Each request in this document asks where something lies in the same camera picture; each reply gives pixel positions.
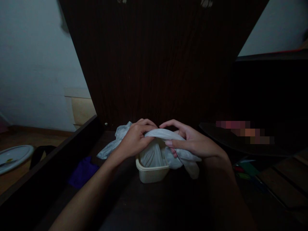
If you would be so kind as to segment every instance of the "green object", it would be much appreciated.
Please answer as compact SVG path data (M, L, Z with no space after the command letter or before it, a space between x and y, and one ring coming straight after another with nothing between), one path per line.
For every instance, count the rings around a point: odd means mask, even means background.
M249 176L258 175L260 172L249 162L246 163L239 163L239 165L245 170L245 172Z
M250 176L246 173L237 173L237 176L241 179L250 180Z

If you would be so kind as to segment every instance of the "left hand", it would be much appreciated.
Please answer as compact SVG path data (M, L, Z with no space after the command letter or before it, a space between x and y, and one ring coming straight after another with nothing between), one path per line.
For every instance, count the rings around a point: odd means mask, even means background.
M119 146L114 150L120 159L125 160L128 157L135 156L143 151L154 137L144 137L144 133L157 129L158 127L149 119L140 119L131 125Z

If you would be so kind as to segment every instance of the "small bin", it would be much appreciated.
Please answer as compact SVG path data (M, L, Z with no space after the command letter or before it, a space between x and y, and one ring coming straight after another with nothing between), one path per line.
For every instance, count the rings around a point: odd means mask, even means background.
M139 154L136 155L136 167L139 170L139 178L142 183L154 183L161 181L169 172L169 166L143 167L139 161Z

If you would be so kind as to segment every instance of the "fingernail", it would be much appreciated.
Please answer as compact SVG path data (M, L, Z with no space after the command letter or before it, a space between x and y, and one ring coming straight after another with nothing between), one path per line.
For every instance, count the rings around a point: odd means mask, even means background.
M165 144L166 144L168 147L172 147L172 141L166 141Z

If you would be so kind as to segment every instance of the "black strap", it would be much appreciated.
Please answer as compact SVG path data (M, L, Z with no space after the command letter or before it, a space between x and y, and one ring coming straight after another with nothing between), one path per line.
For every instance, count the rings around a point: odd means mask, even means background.
M52 145L47 145L47 146L39 146L37 147L37 149L34 151L34 153L32 154L32 158L31 158L31 164L30 164L30 169L32 169L34 166L36 166L42 156L44 151L46 152L46 155L48 155L49 153L51 153L56 147L52 146Z

